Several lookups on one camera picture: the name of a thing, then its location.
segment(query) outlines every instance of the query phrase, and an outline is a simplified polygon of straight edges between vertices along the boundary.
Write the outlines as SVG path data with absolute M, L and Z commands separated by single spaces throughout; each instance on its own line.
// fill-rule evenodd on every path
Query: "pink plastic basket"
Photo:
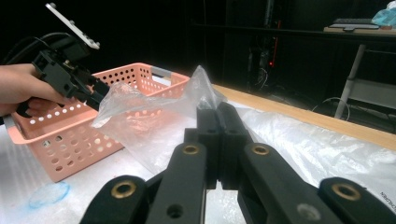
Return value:
M 147 96 L 178 98 L 189 77 L 144 63 L 94 74 L 107 85 L 123 81 Z M 15 144 L 26 144 L 46 170 L 58 182 L 123 146 L 91 127 L 97 112 L 83 103 L 56 108 L 46 117 L 26 119 L 14 113 L 5 119 Z

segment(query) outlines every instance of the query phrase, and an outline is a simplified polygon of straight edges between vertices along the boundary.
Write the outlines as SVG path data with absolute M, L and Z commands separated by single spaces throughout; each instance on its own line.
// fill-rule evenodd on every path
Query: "table surface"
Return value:
M 344 33 L 343 28 L 331 28 L 325 27 L 323 29 L 324 32 L 335 32 L 335 33 Z M 354 34 L 363 34 L 363 35 L 396 35 L 396 29 L 391 30 L 371 30 L 371 29 L 355 29 L 352 31 Z
M 310 110 L 284 105 L 259 96 L 243 93 L 241 91 L 235 91 L 216 85 L 214 88 L 223 93 L 229 100 L 239 104 L 247 105 L 262 111 L 284 114 L 302 122 L 307 122 L 328 130 L 377 144 L 381 147 L 396 150 L 396 134 L 385 133 L 341 119 L 327 117 Z
M 393 134 L 221 86 L 214 87 L 231 102 L 261 111 L 283 114 L 307 124 L 317 125 L 395 150 L 396 138 Z M 28 146 L 13 144 L 4 126 L 0 126 L 0 139 L 2 143 L 0 147 L 0 223 L 78 223 L 89 202 L 108 180 L 120 175 L 137 175 L 146 180 L 153 176 L 147 167 L 139 163 L 127 149 L 124 149 L 67 177 L 64 181 L 53 183 L 40 163 L 35 160 Z M 392 164 L 387 162 L 380 166 L 388 165 L 389 167 L 387 166 L 385 170 L 391 171 L 394 170 Z M 368 182 L 374 183 L 375 181 L 368 178 Z M 384 186 L 390 186 L 390 188 L 394 186 L 394 178 L 385 181 Z M 206 223 L 245 223 L 236 202 L 236 195 L 236 192 L 224 191 L 220 187 L 210 190 L 206 199 Z M 233 216 L 225 217 L 224 214 L 233 214 Z

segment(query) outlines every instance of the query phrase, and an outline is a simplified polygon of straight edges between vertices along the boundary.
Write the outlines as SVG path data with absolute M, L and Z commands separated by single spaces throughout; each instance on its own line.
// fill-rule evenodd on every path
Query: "basket hole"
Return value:
M 50 146 L 50 141 L 46 140 L 43 142 L 43 147 L 49 147 Z
M 52 162 L 52 164 L 56 164 L 56 163 L 59 162 L 59 159 L 58 159 L 58 158 L 54 158 L 54 159 L 52 159 L 52 161 L 50 161 L 50 162 Z
M 65 151 L 67 149 L 67 145 L 61 145 L 60 148 L 61 148 L 61 151 Z
M 77 139 L 73 139 L 73 140 L 70 142 L 70 144 L 73 145 L 73 146 L 75 146 L 77 143 L 78 143 L 78 140 L 77 140 Z
M 55 152 L 52 149 L 47 151 L 47 155 L 52 156 L 53 154 L 55 154 Z

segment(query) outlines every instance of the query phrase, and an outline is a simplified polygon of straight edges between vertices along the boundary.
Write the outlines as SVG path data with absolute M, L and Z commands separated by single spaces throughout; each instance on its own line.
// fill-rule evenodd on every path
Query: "black cable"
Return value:
M 13 64 L 13 63 L 18 63 L 23 57 L 25 57 L 27 54 L 29 54 L 30 52 L 32 52 L 33 50 L 37 49 L 38 47 L 40 47 L 41 45 L 43 45 L 45 48 L 50 49 L 50 46 L 48 44 L 48 42 L 55 37 L 59 37 L 59 36 L 70 36 L 70 34 L 68 33 L 50 33 L 47 35 L 43 35 L 41 38 L 37 38 L 37 37 L 26 37 L 23 40 L 21 40 L 19 43 L 17 43 L 12 49 L 11 51 L 8 53 L 7 57 L 3 60 L 3 64 Z M 11 59 L 9 59 L 10 55 L 16 51 L 16 49 L 25 41 L 27 41 L 28 39 L 34 39 L 35 41 L 33 41 L 30 45 L 26 46 L 24 49 L 22 49 L 21 51 L 19 51 L 15 56 L 13 56 Z

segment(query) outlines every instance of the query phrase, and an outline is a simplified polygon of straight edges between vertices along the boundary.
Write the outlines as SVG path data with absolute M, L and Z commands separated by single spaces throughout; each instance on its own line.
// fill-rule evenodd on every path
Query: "white plastic sheet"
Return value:
M 198 67 L 185 94 L 177 100 L 150 98 L 125 86 L 113 86 L 93 127 L 120 141 L 152 173 L 158 174 L 166 168 L 175 146 L 183 142 L 184 129 L 196 127 L 195 108 L 216 108 L 225 100 L 212 89 L 205 70 Z M 235 106 L 256 141 L 275 148 L 307 183 L 318 187 L 323 178 L 348 178 L 367 188 L 396 213 L 395 151 L 281 114 Z M 162 112 L 155 118 L 127 115 L 142 110 Z M 244 223 L 236 192 L 219 188 L 208 192 L 207 198 L 216 202 L 206 210 L 208 216 L 221 220 L 213 223 Z

